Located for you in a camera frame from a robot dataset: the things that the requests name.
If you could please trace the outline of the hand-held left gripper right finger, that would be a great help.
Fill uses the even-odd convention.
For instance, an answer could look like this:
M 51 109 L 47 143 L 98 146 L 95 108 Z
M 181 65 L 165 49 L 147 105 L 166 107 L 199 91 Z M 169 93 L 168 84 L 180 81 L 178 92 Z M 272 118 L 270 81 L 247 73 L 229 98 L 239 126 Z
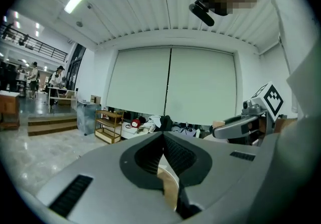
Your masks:
M 268 219 L 273 136 L 261 147 L 163 133 L 167 161 L 179 178 L 176 210 L 164 219 Z

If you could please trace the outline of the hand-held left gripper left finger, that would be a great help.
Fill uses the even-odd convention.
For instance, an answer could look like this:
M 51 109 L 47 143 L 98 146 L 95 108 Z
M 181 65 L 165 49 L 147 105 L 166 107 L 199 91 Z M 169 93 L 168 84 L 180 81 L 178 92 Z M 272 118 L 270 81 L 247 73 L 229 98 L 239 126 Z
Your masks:
M 178 224 L 182 219 L 164 219 L 172 209 L 161 190 L 137 187 L 122 173 L 128 165 L 121 155 L 143 142 L 138 136 L 94 149 L 51 178 L 38 192 L 37 199 L 47 207 L 51 221 L 58 224 Z

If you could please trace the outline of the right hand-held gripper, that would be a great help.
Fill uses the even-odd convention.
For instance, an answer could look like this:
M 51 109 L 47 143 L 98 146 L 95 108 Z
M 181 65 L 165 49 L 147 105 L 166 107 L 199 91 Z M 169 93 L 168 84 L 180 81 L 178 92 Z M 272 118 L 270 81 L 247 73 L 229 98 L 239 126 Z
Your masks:
M 212 135 L 216 139 L 236 139 L 247 137 L 258 131 L 255 129 L 258 117 L 265 115 L 266 133 L 273 133 L 275 122 L 283 106 L 283 99 L 270 81 L 261 86 L 257 92 L 243 102 L 242 114 L 225 120 L 225 124 L 215 127 Z

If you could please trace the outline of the round glass top table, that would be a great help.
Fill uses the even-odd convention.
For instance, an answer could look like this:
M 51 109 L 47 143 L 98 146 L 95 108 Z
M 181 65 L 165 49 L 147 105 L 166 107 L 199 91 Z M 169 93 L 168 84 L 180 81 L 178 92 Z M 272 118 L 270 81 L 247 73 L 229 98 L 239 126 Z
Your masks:
M 163 181 L 166 203 L 173 210 L 176 210 L 179 193 L 179 178 L 164 155 L 162 155 L 158 164 L 157 177 Z

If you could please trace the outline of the white roller blind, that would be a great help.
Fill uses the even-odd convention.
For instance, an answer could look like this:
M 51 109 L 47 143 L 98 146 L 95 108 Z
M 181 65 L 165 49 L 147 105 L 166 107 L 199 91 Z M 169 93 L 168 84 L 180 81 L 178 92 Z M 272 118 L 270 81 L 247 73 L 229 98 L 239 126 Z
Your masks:
M 118 52 L 106 105 L 150 115 L 163 115 L 170 48 Z
M 211 125 L 235 115 L 233 56 L 196 48 L 173 48 L 166 115 L 174 122 Z

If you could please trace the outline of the wooden shelf rack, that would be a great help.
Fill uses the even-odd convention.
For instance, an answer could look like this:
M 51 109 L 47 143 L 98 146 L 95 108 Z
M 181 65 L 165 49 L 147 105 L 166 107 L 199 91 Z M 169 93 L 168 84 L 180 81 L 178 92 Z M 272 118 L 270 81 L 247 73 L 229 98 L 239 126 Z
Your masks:
M 124 111 L 96 110 L 94 135 L 108 144 L 121 141 Z

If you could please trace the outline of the black garment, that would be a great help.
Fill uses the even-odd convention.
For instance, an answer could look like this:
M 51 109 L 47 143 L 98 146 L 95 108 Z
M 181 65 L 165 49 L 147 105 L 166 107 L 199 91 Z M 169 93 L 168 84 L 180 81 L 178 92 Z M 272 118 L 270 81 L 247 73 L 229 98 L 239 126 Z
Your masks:
M 159 128 L 160 131 L 171 131 L 173 126 L 173 121 L 170 116 L 162 116 L 160 118 L 161 126 Z

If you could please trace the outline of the grey metal bin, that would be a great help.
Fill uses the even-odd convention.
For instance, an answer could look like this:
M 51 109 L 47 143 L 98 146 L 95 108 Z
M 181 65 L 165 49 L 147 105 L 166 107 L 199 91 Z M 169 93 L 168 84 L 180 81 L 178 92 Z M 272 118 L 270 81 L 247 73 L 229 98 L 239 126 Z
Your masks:
M 95 130 L 96 111 L 101 110 L 100 104 L 92 102 L 77 102 L 77 128 L 83 135 L 90 135 Z

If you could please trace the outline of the person's light grey sweatshirt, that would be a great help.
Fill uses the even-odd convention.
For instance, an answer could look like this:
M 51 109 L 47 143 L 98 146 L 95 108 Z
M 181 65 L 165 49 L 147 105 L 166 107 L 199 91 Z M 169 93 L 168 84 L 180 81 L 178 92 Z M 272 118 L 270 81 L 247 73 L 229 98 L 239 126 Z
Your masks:
M 271 0 L 298 120 L 279 134 L 250 224 L 321 224 L 321 27 L 307 0 Z

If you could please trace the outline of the pile of light clothes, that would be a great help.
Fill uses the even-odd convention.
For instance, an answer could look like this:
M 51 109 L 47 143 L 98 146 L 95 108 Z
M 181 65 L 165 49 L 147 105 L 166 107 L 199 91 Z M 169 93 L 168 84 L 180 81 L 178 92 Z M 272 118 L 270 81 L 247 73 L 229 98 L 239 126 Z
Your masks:
M 161 116 L 149 116 L 147 122 L 141 125 L 140 128 L 144 132 L 153 133 L 155 129 L 160 128 L 161 125 Z

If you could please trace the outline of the wooden steps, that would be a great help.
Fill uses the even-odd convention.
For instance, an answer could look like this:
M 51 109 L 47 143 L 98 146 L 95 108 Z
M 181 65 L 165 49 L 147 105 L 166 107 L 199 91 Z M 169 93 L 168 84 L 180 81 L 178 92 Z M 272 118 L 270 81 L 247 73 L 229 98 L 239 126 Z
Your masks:
M 28 136 L 47 135 L 77 129 L 76 116 L 28 118 Z

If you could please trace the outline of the white table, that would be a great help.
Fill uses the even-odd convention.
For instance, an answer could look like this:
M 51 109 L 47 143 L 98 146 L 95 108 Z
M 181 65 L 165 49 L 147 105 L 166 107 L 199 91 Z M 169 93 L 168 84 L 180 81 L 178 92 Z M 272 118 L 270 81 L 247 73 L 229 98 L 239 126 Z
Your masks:
M 49 87 L 48 88 L 48 111 L 53 108 L 50 106 L 50 100 L 59 103 L 60 101 L 70 101 L 70 107 L 75 109 L 77 106 L 77 93 L 78 91 L 69 90 L 61 87 Z

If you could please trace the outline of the white-topped wooden cabinet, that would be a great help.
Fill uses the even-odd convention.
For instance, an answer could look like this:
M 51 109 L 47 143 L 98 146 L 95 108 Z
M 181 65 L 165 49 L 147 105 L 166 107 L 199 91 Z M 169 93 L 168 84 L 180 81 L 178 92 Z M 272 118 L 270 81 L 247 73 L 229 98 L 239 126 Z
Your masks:
M 0 90 L 0 130 L 20 127 L 19 93 Z

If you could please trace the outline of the black railing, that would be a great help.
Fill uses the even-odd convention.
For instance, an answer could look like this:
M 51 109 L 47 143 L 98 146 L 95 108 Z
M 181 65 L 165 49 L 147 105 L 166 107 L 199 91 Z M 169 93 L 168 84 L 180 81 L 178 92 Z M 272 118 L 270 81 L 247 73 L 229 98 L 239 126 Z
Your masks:
M 37 39 L 34 39 L 13 28 L 7 28 L 6 25 L 0 24 L 0 37 L 4 41 L 14 43 L 18 46 L 27 48 L 29 50 L 35 51 L 45 56 L 49 56 L 55 60 L 65 61 L 67 59 L 67 53 L 61 51 L 55 47 L 52 47 L 46 43 L 43 43 Z

